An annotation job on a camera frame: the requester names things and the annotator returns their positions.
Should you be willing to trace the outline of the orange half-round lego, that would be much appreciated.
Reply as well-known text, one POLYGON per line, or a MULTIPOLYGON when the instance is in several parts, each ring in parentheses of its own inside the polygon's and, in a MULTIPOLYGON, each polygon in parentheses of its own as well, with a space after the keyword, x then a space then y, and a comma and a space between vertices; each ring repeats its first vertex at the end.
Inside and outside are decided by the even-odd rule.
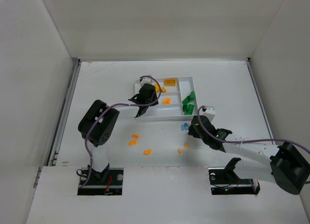
POLYGON ((170 105, 171 104, 171 99, 170 98, 166 98, 163 100, 163 104, 164 105, 170 105))

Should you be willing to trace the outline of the green duplo plate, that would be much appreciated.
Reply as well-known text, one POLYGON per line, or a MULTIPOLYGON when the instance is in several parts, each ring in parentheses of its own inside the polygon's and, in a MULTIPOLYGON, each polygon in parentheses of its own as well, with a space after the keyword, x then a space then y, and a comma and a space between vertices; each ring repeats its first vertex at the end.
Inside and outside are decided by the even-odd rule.
POLYGON ((182 110, 184 115, 192 115, 194 112, 194 108, 195 108, 194 104, 183 105, 182 110))
POLYGON ((189 98, 190 98, 190 100, 191 101, 193 101, 193 100, 195 100, 195 92, 194 91, 192 91, 190 94, 189 94, 189 98))
POLYGON ((190 96, 187 96, 183 101, 182 101, 182 104, 183 105, 187 105, 187 104, 189 104, 191 102, 191 98, 190 98, 190 96))

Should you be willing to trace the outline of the yellow long duplo brick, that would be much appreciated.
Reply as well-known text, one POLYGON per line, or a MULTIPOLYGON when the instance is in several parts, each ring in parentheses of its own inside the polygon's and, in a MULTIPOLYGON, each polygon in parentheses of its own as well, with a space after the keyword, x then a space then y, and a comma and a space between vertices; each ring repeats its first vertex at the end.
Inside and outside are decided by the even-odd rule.
POLYGON ((176 79, 165 79, 165 86, 176 86, 176 79))

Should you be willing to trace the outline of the orange small brick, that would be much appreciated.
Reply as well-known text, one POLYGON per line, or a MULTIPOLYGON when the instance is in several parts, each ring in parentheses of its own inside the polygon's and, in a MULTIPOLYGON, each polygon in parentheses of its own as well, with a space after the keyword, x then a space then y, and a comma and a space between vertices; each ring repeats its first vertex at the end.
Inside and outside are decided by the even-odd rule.
POLYGON ((137 134, 133 134, 132 137, 133 137, 134 139, 139 139, 140 136, 137 135, 137 134))

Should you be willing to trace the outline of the orange elbow piece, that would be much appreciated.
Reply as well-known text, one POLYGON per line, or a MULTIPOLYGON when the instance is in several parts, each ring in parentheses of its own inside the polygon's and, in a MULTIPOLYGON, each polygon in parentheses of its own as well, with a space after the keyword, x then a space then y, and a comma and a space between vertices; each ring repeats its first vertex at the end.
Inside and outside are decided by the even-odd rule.
POLYGON ((133 146, 133 145, 135 145, 135 144, 137 144, 137 141, 136 141, 136 140, 131 140, 131 141, 128 143, 129 146, 133 146))

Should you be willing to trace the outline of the orange curved piece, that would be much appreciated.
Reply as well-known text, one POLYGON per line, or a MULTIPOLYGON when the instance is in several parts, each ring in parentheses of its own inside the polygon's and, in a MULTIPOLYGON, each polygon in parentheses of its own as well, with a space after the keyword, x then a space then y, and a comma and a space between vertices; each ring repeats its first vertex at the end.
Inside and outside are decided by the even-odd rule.
POLYGON ((145 150, 145 151, 143 152, 143 154, 144 154, 144 155, 149 155, 151 152, 152 152, 152 150, 151 150, 151 149, 148 149, 148 150, 145 150))

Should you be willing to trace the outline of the yellow curved duplo brick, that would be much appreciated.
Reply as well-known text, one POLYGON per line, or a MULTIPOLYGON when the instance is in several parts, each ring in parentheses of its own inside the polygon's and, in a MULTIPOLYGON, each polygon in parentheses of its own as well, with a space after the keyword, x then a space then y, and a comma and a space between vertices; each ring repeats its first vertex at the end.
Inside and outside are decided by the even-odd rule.
POLYGON ((155 91, 156 93, 160 93, 162 91, 161 87, 158 84, 155 84, 155 91))

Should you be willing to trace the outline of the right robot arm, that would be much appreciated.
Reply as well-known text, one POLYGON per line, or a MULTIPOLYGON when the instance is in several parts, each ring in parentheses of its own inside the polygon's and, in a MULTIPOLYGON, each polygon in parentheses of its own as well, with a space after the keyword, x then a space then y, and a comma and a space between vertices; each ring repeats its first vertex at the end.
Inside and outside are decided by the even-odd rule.
POLYGON ((297 150, 306 147, 285 139, 226 140, 233 133, 216 129, 205 116, 194 116, 188 134, 199 138, 214 150, 236 154, 264 165, 265 169, 248 169, 248 172, 263 173, 261 180, 274 182, 284 191, 299 195, 303 186, 309 184, 310 164, 297 150))

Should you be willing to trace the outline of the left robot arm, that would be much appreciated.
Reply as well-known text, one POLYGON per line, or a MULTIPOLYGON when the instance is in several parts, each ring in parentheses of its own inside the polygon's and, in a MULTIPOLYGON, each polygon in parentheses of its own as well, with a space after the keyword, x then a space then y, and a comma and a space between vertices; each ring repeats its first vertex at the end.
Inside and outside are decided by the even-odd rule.
POLYGON ((87 176, 103 177, 109 171, 109 163, 105 157, 95 158, 94 149, 104 145, 111 137, 112 131, 119 118, 118 107, 129 109, 137 108, 135 117, 144 115, 151 106, 158 105, 158 95, 153 84, 145 83, 137 94, 128 99, 128 103, 116 103, 108 105, 101 100, 95 100, 78 125, 78 131, 84 139, 85 149, 89 155, 90 163, 87 176))

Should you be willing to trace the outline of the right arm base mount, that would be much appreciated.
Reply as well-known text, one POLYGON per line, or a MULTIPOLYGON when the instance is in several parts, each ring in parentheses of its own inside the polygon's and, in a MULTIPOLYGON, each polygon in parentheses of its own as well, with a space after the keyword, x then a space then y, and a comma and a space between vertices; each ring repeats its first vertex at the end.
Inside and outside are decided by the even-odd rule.
POLYGON ((240 158, 232 158, 225 167, 209 167, 209 181, 212 195, 258 195, 258 180, 241 179, 234 172, 240 158))

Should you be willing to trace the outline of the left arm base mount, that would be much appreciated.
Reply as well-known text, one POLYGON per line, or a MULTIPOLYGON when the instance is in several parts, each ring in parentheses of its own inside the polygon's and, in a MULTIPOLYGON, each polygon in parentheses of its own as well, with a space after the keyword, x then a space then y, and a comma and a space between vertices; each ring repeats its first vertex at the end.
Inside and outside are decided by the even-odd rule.
POLYGON ((77 194, 81 196, 116 196, 123 193, 124 168, 111 168, 109 165, 102 171, 94 169, 89 174, 88 168, 78 169, 79 184, 77 194))

